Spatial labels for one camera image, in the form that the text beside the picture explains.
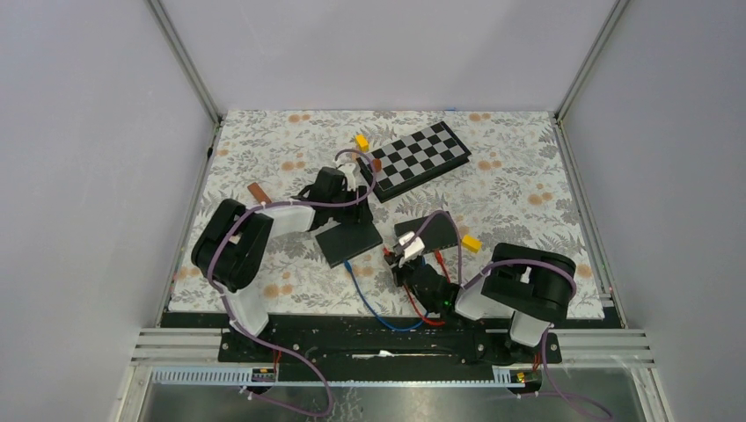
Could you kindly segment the yellow block near chessboard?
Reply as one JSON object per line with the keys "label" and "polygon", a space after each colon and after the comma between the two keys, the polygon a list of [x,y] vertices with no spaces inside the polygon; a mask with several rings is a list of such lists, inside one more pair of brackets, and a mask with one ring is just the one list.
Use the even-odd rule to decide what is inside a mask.
{"label": "yellow block near chessboard", "polygon": [[369,141],[365,135],[358,134],[355,136],[355,144],[359,151],[366,153],[369,151]]}

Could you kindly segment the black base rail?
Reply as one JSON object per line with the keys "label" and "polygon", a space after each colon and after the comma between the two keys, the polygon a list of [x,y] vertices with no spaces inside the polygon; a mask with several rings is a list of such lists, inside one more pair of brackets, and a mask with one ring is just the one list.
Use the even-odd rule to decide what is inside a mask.
{"label": "black base rail", "polygon": [[168,329],[218,329],[218,361],[267,364],[260,374],[282,382],[460,382],[486,381],[493,367],[533,368],[560,364],[556,335],[545,346],[509,339],[504,318],[443,326],[423,323],[398,332],[372,316],[273,315],[259,335],[262,343],[230,327],[225,314],[166,312]]}

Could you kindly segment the right aluminium frame post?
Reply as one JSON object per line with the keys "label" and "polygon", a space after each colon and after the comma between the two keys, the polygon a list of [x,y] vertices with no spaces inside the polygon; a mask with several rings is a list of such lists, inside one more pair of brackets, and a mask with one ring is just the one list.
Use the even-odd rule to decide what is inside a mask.
{"label": "right aluminium frame post", "polygon": [[630,0],[616,0],[611,7],[610,12],[605,18],[601,29],[595,37],[591,47],[582,61],[581,67],[576,73],[566,95],[560,102],[558,109],[556,110],[554,117],[557,122],[560,122],[566,118],[569,111],[571,110],[575,100],[580,95],[580,92],[590,76],[591,71],[596,65],[603,49],[608,43],[611,35],[618,25],[618,22],[623,17],[626,9],[628,8]]}

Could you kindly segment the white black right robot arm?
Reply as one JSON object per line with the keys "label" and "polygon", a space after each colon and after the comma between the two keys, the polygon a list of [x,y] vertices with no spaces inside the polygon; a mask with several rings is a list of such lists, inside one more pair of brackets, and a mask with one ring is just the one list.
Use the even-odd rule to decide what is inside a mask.
{"label": "white black right robot arm", "polygon": [[386,250],[384,260],[396,285],[444,319],[477,322],[501,306],[511,309],[504,348],[518,362],[538,352],[552,324],[567,319],[577,290],[572,259],[514,244],[497,244],[492,260],[463,286],[448,281],[423,257],[407,257],[400,247]]}

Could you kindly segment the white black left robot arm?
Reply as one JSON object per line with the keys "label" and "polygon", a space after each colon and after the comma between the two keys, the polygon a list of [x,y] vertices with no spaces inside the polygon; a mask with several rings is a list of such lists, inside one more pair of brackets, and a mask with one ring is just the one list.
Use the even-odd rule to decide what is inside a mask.
{"label": "white black left robot arm", "polygon": [[248,208],[223,200],[196,241],[191,262],[218,291],[231,324],[243,332],[239,350],[253,361],[273,349],[269,322],[257,287],[252,285],[270,239],[312,232],[329,222],[355,225],[372,221],[367,196],[371,188],[355,177],[355,164],[322,168],[314,183],[285,201]]}

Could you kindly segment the left aluminium frame post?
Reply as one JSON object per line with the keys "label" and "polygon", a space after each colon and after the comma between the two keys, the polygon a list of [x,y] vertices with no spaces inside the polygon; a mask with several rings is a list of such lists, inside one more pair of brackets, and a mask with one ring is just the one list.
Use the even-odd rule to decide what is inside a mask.
{"label": "left aluminium frame post", "polygon": [[179,36],[179,32],[164,3],[160,0],[145,0],[144,3],[153,15],[159,30],[165,38],[166,44],[171,49],[177,64],[193,89],[202,109],[214,125],[220,125],[223,116],[221,115],[215,100],[212,98],[208,86],[204,83],[203,78],[194,64],[192,57],[188,53],[186,45]]}

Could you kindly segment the floral table mat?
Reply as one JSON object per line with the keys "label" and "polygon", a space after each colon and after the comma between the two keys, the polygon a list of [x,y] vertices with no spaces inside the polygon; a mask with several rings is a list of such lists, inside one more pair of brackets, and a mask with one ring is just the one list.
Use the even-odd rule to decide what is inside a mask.
{"label": "floral table mat", "polygon": [[[546,112],[230,111],[186,241],[190,253],[219,203],[247,206],[258,183],[271,200],[285,200],[310,184],[335,154],[365,135],[382,147],[445,122],[471,151],[467,164],[393,200],[370,200],[376,227],[392,244],[394,224],[450,212],[462,235],[478,238],[478,253],[443,253],[451,277],[469,280],[499,243],[552,251],[577,265],[577,293],[568,315],[597,319],[603,307],[550,116]],[[376,312],[397,326],[413,315],[380,250],[331,268],[310,233],[268,243],[254,281],[271,313],[363,316]]]}

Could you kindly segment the reddish brown wooden block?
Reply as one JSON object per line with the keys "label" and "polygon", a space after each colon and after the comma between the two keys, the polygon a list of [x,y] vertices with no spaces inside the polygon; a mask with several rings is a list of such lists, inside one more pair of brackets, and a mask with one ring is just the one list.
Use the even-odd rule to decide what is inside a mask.
{"label": "reddish brown wooden block", "polygon": [[272,202],[272,200],[269,198],[266,192],[256,182],[248,185],[247,190],[259,204],[270,204]]}

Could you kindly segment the black network switch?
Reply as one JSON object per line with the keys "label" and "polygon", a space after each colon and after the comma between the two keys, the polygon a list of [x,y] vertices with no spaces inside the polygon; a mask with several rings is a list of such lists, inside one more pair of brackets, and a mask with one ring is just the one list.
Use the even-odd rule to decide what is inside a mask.
{"label": "black network switch", "polygon": [[327,264],[334,268],[383,242],[373,223],[339,224],[316,235],[316,241]]}
{"label": "black network switch", "polygon": [[[403,236],[408,232],[416,232],[427,220],[426,216],[397,222],[394,224],[394,233],[396,238]],[[459,235],[450,219],[442,214],[436,215],[429,225],[419,234],[424,243],[424,253],[430,253],[435,250],[447,250],[457,246]]]}

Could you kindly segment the black white chessboard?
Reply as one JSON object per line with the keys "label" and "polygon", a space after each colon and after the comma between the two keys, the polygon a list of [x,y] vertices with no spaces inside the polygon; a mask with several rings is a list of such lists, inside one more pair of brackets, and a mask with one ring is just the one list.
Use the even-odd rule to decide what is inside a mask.
{"label": "black white chessboard", "polygon": [[438,178],[469,162],[471,151],[443,121],[423,128],[369,153],[380,161],[373,173],[368,162],[358,158],[361,174],[374,184],[381,203]]}

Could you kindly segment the yellow block on mat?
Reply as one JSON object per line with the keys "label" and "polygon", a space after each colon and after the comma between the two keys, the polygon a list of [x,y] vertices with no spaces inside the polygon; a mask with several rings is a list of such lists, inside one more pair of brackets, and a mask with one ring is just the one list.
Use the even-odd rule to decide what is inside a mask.
{"label": "yellow block on mat", "polygon": [[482,247],[480,240],[470,235],[464,235],[461,239],[461,244],[466,250],[473,253],[478,253]]}

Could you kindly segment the aluminium frame post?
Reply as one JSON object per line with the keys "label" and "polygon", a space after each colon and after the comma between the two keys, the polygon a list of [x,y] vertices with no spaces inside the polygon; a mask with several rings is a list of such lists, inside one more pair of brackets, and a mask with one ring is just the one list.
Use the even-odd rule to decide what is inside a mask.
{"label": "aluminium frame post", "polygon": [[202,109],[214,125],[220,125],[223,116],[221,115],[215,100],[212,98],[208,86],[204,83],[203,78],[194,64],[192,57],[188,53],[186,45],[179,36],[179,32],[164,3],[160,0],[145,0],[144,3],[153,15],[159,30],[165,38],[166,44],[171,49],[177,64],[193,89]]}
{"label": "aluminium frame post", "polygon": [[560,102],[558,109],[556,110],[554,117],[557,122],[560,122],[566,118],[569,111],[571,110],[575,100],[580,95],[580,92],[590,76],[591,71],[596,65],[603,49],[608,43],[611,35],[618,25],[618,22],[623,17],[626,9],[628,8],[630,0],[616,0],[611,7],[610,12],[605,18],[601,29],[595,37],[591,47],[582,61],[581,67],[576,73],[566,95]]}

